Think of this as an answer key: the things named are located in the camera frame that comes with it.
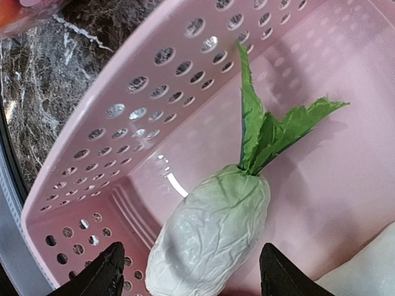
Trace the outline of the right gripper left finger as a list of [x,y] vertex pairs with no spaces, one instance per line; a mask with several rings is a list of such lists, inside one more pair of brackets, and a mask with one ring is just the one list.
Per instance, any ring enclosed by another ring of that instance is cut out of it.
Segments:
[[52,296],[121,295],[124,283],[125,249],[114,242],[94,259],[82,272],[58,289]]

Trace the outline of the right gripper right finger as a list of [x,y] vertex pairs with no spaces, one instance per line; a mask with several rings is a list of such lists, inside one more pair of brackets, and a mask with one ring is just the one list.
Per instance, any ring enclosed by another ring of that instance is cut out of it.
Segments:
[[293,264],[273,244],[266,243],[259,257],[261,294],[266,296],[332,296]]

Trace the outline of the white toy radish with leaves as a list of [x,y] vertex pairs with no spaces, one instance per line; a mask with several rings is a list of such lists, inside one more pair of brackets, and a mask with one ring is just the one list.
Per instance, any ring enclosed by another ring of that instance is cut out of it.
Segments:
[[241,61],[241,145],[237,164],[201,181],[163,224],[148,255],[151,295],[219,295],[249,259],[271,199],[261,171],[345,102],[320,97],[277,119],[255,92],[249,54]]

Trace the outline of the pink perforated plastic basket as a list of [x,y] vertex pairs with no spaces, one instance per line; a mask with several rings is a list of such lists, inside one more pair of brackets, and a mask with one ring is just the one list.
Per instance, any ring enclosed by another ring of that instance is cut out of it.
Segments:
[[147,294],[162,223],[239,161],[238,44],[277,118],[323,96],[347,106],[263,169],[266,224],[224,294],[260,294],[266,242],[318,279],[394,221],[393,1],[164,1],[80,101],[23,207],[25,241],[53,289],[120,241],[123,293]]

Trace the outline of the clear zip top bag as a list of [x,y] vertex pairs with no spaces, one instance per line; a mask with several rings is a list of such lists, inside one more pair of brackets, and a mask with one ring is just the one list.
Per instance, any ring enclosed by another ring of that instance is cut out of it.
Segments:
[[1,39],[27,31],[59,12],[69,1],[1,1]]

